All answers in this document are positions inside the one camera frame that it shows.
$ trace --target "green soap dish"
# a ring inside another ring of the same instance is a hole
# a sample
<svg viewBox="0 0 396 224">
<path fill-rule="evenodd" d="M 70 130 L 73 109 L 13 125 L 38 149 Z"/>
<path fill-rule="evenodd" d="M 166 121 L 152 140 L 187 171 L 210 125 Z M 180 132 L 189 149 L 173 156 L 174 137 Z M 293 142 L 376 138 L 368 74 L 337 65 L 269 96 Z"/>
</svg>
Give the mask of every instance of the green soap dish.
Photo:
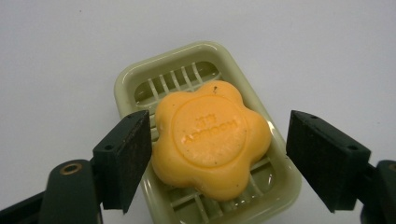
<svg viewBox="0 0 396 224">
<path fill-rule="evenodd" d="M 173 91 L 195 91 L 217 79 L 232 83 L 245 106 L 268 120 L 271 146 L 251 167 L 245 191 L 228 202 L 208 199 L 193 188 L 165 185 L 149 164 L 141 187 L 154 223 L 258 223 L 288 208 L 300 192 L 301 175 L 286 156 L 285 141 L 230 53 L 217 43 L 192 43 L 127 67 L 114 88 L 120 117 L 149 110 L 155 144 L 154 116 L 161 99 Z"/>
</svg>

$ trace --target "soap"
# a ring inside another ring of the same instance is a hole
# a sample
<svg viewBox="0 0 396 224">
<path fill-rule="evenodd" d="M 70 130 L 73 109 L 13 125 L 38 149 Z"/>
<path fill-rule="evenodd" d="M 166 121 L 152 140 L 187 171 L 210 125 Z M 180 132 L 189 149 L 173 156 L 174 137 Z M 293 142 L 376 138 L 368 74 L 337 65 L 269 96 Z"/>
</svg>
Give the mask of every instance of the soap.
<svg viewBox="0 0 396 224">
<path fill-rule="evenodd" d="M 165 184 L 194 187 L 217 201 L 243 192 L 251 165 L 272 138 L 268 122 L 244 106 L 236 87 L 220 80 L 168 94 L 158 104 L 155 122 L 155 174 Z"/>
</svg>

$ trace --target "plastic soap dish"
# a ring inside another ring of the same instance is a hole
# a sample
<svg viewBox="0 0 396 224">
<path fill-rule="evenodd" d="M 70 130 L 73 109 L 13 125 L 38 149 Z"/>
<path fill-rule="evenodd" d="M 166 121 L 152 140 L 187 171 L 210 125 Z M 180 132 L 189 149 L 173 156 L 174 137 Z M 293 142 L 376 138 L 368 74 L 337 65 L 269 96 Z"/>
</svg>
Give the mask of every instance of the plastic soap dish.
<svg viewBox="0 0 396 224">
<path fill-rule="evenodd" d="M 149 110 L 155 144 L 158 132 L 154 116 L 161 99 L 173 91 L 195 91 L 215 79 L 232 83 L 241 92 L 245 106 L 268 120 L 272 144 L 251 167 L 246 190 L 228 202 L 208 199 L 193 188 L 167 186 L 149 164 L 141 187 L 155 223 L 257 223 L 289 207 L 300 192 L 301 175 L 286 156 L 285 141 L 223 46 L 197 42 L 132 64 L 117 78 L 114 93 L 122 118 Z"/>
</svg>

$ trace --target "white surface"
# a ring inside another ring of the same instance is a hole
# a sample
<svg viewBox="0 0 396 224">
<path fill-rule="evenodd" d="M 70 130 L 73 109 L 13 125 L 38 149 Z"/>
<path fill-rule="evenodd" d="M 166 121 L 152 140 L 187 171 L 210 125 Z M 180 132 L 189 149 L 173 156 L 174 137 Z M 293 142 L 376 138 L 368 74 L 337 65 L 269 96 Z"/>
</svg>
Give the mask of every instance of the white surface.
<svg viewBox="0 0 396 224">
<path fill-rule="evenodd" d="M 197 40 L 235 58 L 286 138 L 290 111 L 317 115 L 396 160 L 394 1 L 2 1 L 0 209 L 46 187 L 56 165 L 90 159 L 120 120 L 113 97 L 127 65 Z M 359 223 L 331 214 L 304 181 L 266 223 Z M 151 223 L 139 190 L 105 223 Z"/>
</svg>

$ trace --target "screw hole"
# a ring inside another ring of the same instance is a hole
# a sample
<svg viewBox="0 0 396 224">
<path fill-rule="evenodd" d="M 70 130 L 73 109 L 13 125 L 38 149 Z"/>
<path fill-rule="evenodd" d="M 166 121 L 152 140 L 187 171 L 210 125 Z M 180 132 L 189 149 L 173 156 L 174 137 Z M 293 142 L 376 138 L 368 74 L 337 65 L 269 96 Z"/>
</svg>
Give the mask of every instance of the screw hole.
<svg viewBox="0 0 396 224">
<path fill-rule="evenodd" d="M 358 150 L 358 148 L 355 146 L 347 146 L 347 148 L 349 148 L 350 150 L 353 150 L 353 151 Z"/>
<path fill-rule="evenodd" d="M 105 146 L 105 150 L 111 150 L 113 148 L 113 145 L 107 145 Z"/>
<path fill-rule="evenodd" d="M 67 164 L 61 169 L 61 175 L 72 175 L 82 169 L 80 163 Z"/>
</svg>

